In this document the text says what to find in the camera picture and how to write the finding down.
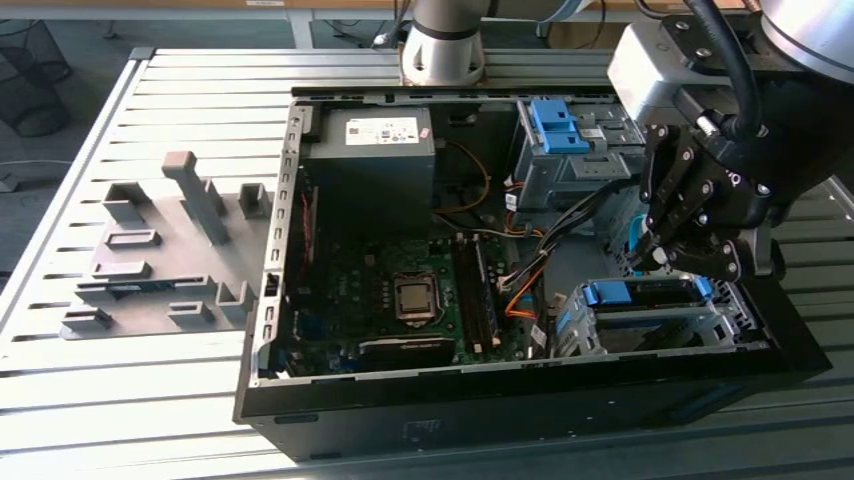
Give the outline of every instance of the green circuit board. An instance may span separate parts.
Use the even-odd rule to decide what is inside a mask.
[[[453,365],[517,360],[523,355],[521,325],[499,311],[497,345],[480,353],[464,347],[463,319],[449,238],[395,243],[332,245],[328,267],[315,281],[315,305],[299,311],[297,341],[288,349],[299,351],[296,374],[349,373],[348,352],[365,340],[383,338],[443,337],[455,341]],[[484,238],[481,252],[491,278],[507,273],[504,244]],[[435,275],[439,315],[427,325],[412,328],[396,317],[393,277],[400,272]]]

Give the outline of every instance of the cpu socket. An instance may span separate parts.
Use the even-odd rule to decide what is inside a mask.
[[[420,328],[436,318],[436,276],[432,272],[399,272],[393,281],[397,320]]]

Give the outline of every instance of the trash bin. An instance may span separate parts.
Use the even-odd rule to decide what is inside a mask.
[[[21,137],[61,130],[69,115],[32,53],[0,46],[0,120]]]
[[[70,75],[70,66],[44,21],[0,20],[0,48],[26,50],[50,82],[60,82]]]

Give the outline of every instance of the slotted metal table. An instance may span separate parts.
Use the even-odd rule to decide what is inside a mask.
[[[0,298],[0,477],[854,478],[854,203],[835,180],[775,233],[783,285],[834,369],[684,428],[296,465],[231,421],[243,332],[58,338],[109,183],[156,181],[163,154],[192,150],[217,191],[247,178],[272,187],[291,88],[397,83],[392,53],[145,53],[126,64]],[[608,60],[491,51],[487,74],[497,85],[606,84]]]

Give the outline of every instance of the ram slot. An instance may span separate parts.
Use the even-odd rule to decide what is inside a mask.
[[[483,353],[500,342],[492,289],[477,237],[456,237],[451,244],[451,258],[465,350]]]

